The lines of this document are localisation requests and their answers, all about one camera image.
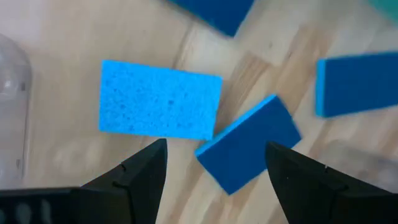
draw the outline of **wooden surface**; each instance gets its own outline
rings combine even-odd
[[[278,93],[303,135],[295,150],[318,157],[338,139],[398,153],[398,108],[313,115],[319,57],[398,49],[398,30],[367,1],[258,0],[229,39],[163,0],[0,0],[0,33],[34,71],[26,187],[83,184],[155,139],[97,130],[102,59],[221,75],[216,132]],[[157,223],[285,223],[266,172],[228,197],[194,158],[201,143],[169,139]]]

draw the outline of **sponge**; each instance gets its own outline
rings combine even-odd
[[[197,149],[195,155],[231,195],[266,170],[267,141],[293,147],[300,140],[284,104],[271,95]]]
[[[202,18],[222,33],[235,36],[254,0],[169,0]]]
[[[332,117],[398,104],[398,52],[318,61],[316,114]]]
[[[378,10],[386,13],[388,17],[398,22],[398,1],[397,0],[369,0]]]
[[[99,130],[209,140],[221,84],[216,76],[104,60]]]

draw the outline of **black plastic part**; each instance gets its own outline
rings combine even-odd
[[[3,190],[0,224],[153,224],[166,169],[167,142],[159,139],[82,187]]]
[[[274,142],[266,147],[272,186],[290,224],[398,223],[398,196]]]

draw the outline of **dark blue sponge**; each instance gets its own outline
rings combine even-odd
[[[235,36],[254,0],[169,0],[202,18],[222,33]]]
[[[293,147],[301,140],[281,100],[272,95],[195,151],[205,169],[233,194],[266,170],[266,142]]]
[[[318,61],[316,114],[332,117],[398,104],[398,53]]]

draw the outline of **clear plastic container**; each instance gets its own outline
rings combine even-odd
[[[30,82],[27,55],[0,34],[0,189],[22,183]]]

